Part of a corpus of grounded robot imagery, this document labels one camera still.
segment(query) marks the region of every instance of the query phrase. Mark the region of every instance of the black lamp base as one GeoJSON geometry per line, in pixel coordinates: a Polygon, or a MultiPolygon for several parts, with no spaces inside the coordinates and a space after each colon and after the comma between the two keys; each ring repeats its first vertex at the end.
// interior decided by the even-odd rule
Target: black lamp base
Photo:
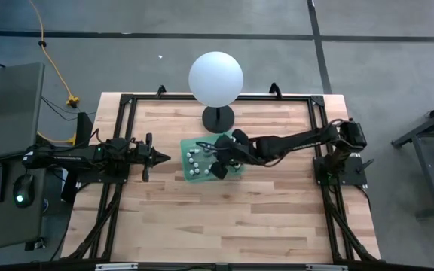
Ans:
{"type": "Polygon", "coordinates": [[[234,125],[234,112],[229,106],[221,108],[207,107],[202,114],[203,126],[213,133],[227,132],[234,125]]]}

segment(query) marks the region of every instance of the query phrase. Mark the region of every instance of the gray desk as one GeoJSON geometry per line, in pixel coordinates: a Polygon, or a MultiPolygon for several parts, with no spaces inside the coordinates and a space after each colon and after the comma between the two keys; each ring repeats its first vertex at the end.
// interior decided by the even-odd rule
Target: gray desk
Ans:
{"type": "Polygon", "coordinates": [[[35,144],[44,65],[0,69],[0,157],[35,144]]]}
{"type": "Polygon", "coordinates": [[[25,173],[20,158],[4,162],[6,173],[4,201],[0,202],[0,248],[39,237],[41,232],[41,212],[43,208],[43,188],[45,169],[30,170],[35,176],[35,201],[27,208],[17,208],[13,201],[13,185],[17,177],[25,173]]]}
{"type": "MultiPolygon", "coordinates": [[[[0,157],[23,153],[35,144],[44,66],[41,63],[0,69],[0,157]]],[[[35,201],[20,209],[13,201],[13,185],[25,173],[21,157],[1,161],[4,198],[0,202],[0,247],[34,241],[41,232],[44,169],[35,176],[35,201]]]]}

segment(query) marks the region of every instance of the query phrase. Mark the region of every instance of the lamp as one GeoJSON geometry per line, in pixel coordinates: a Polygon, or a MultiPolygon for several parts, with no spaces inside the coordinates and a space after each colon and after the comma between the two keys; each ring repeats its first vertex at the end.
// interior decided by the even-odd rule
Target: lamp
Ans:
{"type": "Polygon", "coordinates": [[[228,106],[242,90],[244,78],[239,63],[226,53],[210,52],[195,60],[188,85],[197,101],[207,106],[203,126],[210,132],[227,132],[234,125],[234,112],[228,106]]]}

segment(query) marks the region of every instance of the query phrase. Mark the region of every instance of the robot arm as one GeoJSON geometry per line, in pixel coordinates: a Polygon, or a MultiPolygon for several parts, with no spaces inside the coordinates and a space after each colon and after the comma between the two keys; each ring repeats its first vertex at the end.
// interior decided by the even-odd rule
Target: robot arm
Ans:
{"type": "Polygon", "coordinates": [[[212,165],[211,172],[220,179],[225,177],[227,165],[244,163],[271,167],[291,151],[327,143],[336,147],[326,157],[328,172],[338,173],[352,152],[360,152],[366,146],[361,125],[352,120],[333,120],[323,128],[286,137],[271,135],[249,138],[239,129],[234,130],[232,137],[221,135],[214,144],[217,162],[212,165]]]}
{"type": "Polygon", "coordinates": [[[114,182],[115,179],[123,181],[127,178],[129,164],[143,165],[142,180],[148,181],[148,168],[169,159],[169,156],[156,151],[151,146],[151,133],[149,133],[145,142],[119,138],[108,139],[106,142],[85,148],[32,146],[27,149],[23,157],[23,165],[27,169],[63,167],[69,172],[78,173],[79,182],[105,183],[114,182]]]}

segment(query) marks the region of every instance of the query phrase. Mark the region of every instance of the yellow extension cord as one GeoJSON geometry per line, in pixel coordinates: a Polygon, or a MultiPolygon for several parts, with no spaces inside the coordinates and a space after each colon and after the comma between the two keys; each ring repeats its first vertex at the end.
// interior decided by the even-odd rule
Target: yellow extension cord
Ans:
{"type": "MultiPolygon", "coordinates": [[[[39,26],[41,29],[41,41],[44,41],[44,27],[43,27],[43,20],[41,19],[41,16],[39,14],[38,9],[36,8],[35,4],[33,4],[33,2],[31,0],[28,0],[29,3],[31,4],[31,6],[33,6],[33,9],[36,12],[36,16],[38,16],[38,21],[39,21],[39,26]]],[[[60,78],[61,82],[63,83],[63,85],[66,88],[66,91],[68,91],[68,101],[66,101],[66,104],[69,105],[70,102],[74,102],[75,104],[77,104],[79,102],[79,98],[74,96],[72,94],[72,92],[69,90],[68,84],[66,83],[65,79],[63,79],[63,76],[61,76],[60,74],[60,70],[58,70],[57,64],[55,64],[55,62],[51,59],[50,55],[47,53],[46,49],[44,49],[44,45],[40,44],[41,49],[43,50],[44,55],[48,58],[48,60],[50,61],[51,65],[53,66],[54,70],[57,72],[58,77],[60,78]]]]}
{"type": "MultiPolygon", "coordinates": [[[[33,9],[36,12],[36,16],[38,16],[39,26],[41,28],[41,41],[44,42],[43,20],[41,19],[41,16],[40,16],[39,11],[36,8],[35,4],[31,0],[28,0],[28,1],[31,4],[31,6],[33,6],[33,9]]],[[[50,61],[50,63],[53,66],[54,70],[57,72],[58,77],[60,78],[61,82],[63,83],[63,85],[66,88],[66,91],[68,91],[69,97],[68,97],[68,101],[66,101],[66,104],[67,105],[71,105],[72,103],[74,103],[75,105],[78,104],[78,102],[80,101],[80,99],[78,97],[76,97],[76,96],[73,96],[72,92],[69,90],[68,84],[66,83],[65,79],[63,79],[63,76],[60,74],[60,70],[58,70],[58,68],[57,68],[57,64],[55,64],[55,62],[51,59],[50,55],[44,49],[44,45],[43,44],[40,45],[40,48],[43,50],[44,55],[50,61]]],[[[45,139],[45,140],[47,140],[49,142],[52,142],[52,143],[69,143],[71,145],[75,145],[76,135],[73,135],[73,137],[71,137],[70,139],[66,139],[66,140],[54,140],[54,139],[50,139],[50,138],[44,136],[40,132],[38,132],[38,135],[41,136],[43,139],[45,139]]]]}

